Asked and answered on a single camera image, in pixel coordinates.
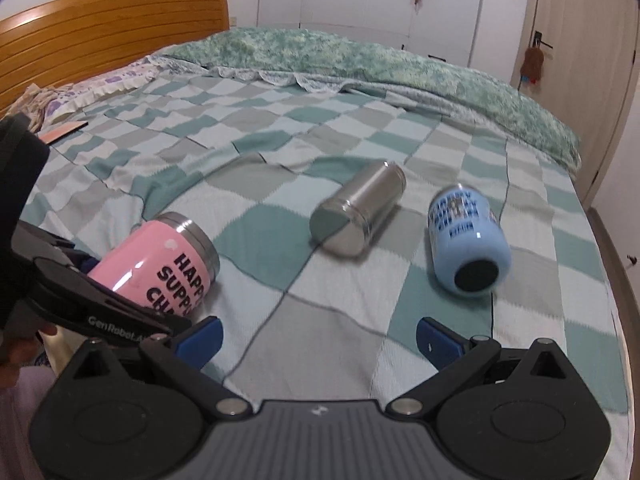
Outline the person's left hand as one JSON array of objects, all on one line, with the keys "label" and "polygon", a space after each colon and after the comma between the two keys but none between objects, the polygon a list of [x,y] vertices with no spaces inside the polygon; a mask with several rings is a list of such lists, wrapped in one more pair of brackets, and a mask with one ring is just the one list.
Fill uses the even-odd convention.
[{"label": "person's left hand", "polygon": [[44,336],[55,336],[58,329],[53,324],[43,324],[30,338],[2,337],[0,388],[12,388],[20,378],[21,369],[32,364],[43,348]]}]

